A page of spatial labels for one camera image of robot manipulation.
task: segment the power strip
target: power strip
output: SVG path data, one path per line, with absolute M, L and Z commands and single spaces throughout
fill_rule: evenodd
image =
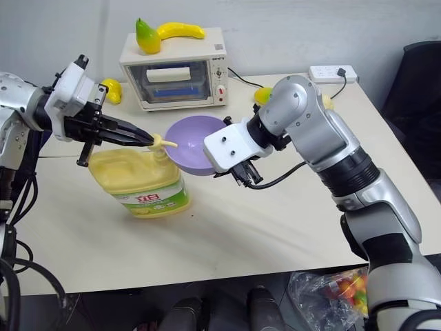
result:
M 353 83 L 358 76 L 352 66 L 311 66 L 309 67 L 309 78 L 314 83 L 334 84 L 344 83 L 343 77 L 337 75 L 338 69 L 346 70 L 347 83 Z

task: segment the yellow detergent bottle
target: yellow detergent bottle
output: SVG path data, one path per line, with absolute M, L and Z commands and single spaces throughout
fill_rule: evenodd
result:
M 164 150 L 164 146 L 177 145 L 162 140 L 159 134 L 153 137 L 151 152 L 105 150 L 89 160 L 89 170 L 98 184 L 143 219 L 176 214 L 190 203 L 181 171 Z

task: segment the bottle label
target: bottle label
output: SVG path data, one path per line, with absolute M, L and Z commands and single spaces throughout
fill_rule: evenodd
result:
M 113 194 L 133 215 L 160 214 L 183 207 L 189 202 L 184 180 L 157 188 L 130 194 Z

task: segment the purple bowl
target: purple bowl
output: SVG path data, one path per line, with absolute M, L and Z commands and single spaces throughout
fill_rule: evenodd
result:
M 214 174 L 213 165 L 203 151 L 204 138 L 225 127 L 222 120 L 212 116 L 190 116 L 177 121 L 168 129 L 164 139 L 178 144 L 165 147 L 168 157 L 183 171 L 196 176 Z

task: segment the table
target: table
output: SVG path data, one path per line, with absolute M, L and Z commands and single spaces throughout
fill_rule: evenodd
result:
M 284 75 L 248 77 L 273 86 Z M 321 85 L 327 94 L 340 85 Z M 164 134 L 178 119 L 211 114 L 233 120 L 252 116 L 256 89 L 229 80 L 229 105 L 145 113 L 123 85 L 123 102 L 103 112 Z M 387 124 L 357 83 L 334 99 L 336 111 L 384 168 L 419 217 L 424 254 L 441 252 L 438 200 Z M 116 146 L 104 143 L 100 149 Z M 51 270 L 67 292 L 135 288 L 251 274 L 351 265 L 354 255 L 339 225 L 340 212 L 320 179 L 303 167 L 268 190 L 238 187 L 219 179 L 184 174 L 193 197 L 185 212 L 138 220 L 102 191 L 87 168 L 75 164 L 82 144 L 54 137 L 37 166 L 39 199 L 17 225 L 18 239 L 34 250 L 35 261 Z M 266 181 L 300 162 L 291 146 L 255 162 Z M 19 249 L 19 256 L 24 256 Z M 21 292 L 53 293 L 33 272 L 19 275 Z

